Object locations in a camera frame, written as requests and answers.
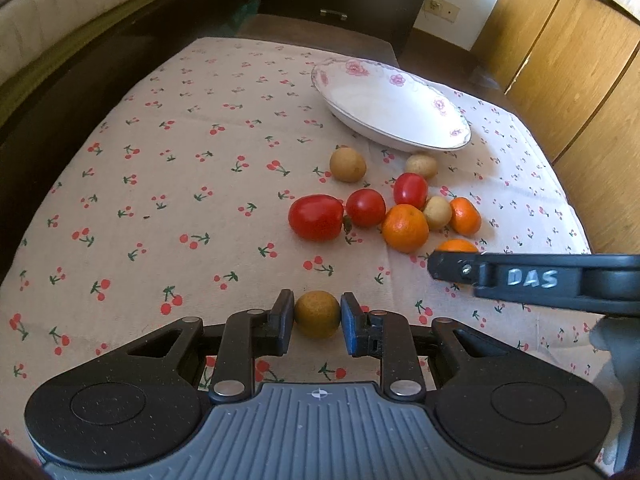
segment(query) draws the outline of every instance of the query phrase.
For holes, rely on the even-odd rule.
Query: red tomato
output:
[[[394,200],[397,204],[410,204],[422,211],[428,190],[423,177],[417,173],[403,173],[394,183]]]
[[[342,231],[344,208],[329,195],[297,199],[289,209],[289,225],[300,238],[314,242],[333,240]]]
[[[382,195],[373,189],[359,189],[347,199],[347,215],[358,227],[373,227],[385,219],[386,205]]]

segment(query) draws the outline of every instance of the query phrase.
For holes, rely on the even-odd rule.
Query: red cherry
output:
[[[255,364],[255,369],[258,370],[260,373],[267,372],[270,367],[271,365],[267,361],[258,361]]]

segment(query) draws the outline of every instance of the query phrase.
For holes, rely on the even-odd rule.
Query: orange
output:
[[[382,222],[382,237],[396,251],[413,253],[429,238],[429,226],[419,209],[409,204],[395,205]]]
[[[451,251],[454,253],[477,253],[478,248],[473,245],[469,240],[463,240],[462,238],[453,238],[447,240],[436,247],[436,251]]]
[[[463,196],[454,198],[451,202],[453,216],[449,224],[454,231],[463,236],[473,236],[480,230],[482,217],[474,205]]]

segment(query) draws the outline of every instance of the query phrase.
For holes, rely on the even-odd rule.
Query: tablecloth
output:
[[[293,201],[361,187],[388,206],[407,154],[355,134],[312,87],[331,53],[254,40],[202,38],[138,83],[96,127],[40,206],[0,288],[0,432],[27,452],[22,411],[55,374],[182,316],[206,324],[296,296],[353,291],[364,308],[412,324],[449,316],[593,380],[615,380],[609,354],[589,342],[598,316],[480,300],[432,280],[428,254],[455,234],[432,232],[415,254],[376,229],[327,243],[298,239]],[[434,152],[430,194],[464,196],[482,215],[481,251],[585,253],[564,192],[514,115],[434,84],[468,119],[472,142]],[[336,146],[363,154],[361,182],[332,178]],[[214,358],[201,387],[209,384]],[[428,375],[424,360],[420,361]],[[353,359],[342,333],[322,341],[294,330],[283,358],[257,360],[257,381],[376,380],[378,362]]]

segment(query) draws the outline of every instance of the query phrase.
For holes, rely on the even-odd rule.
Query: oval plate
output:
[[[327,59],[311,81],[338,119],[403,152],[459,150],[471,140],[460,110],[428,81],[366,59]]]

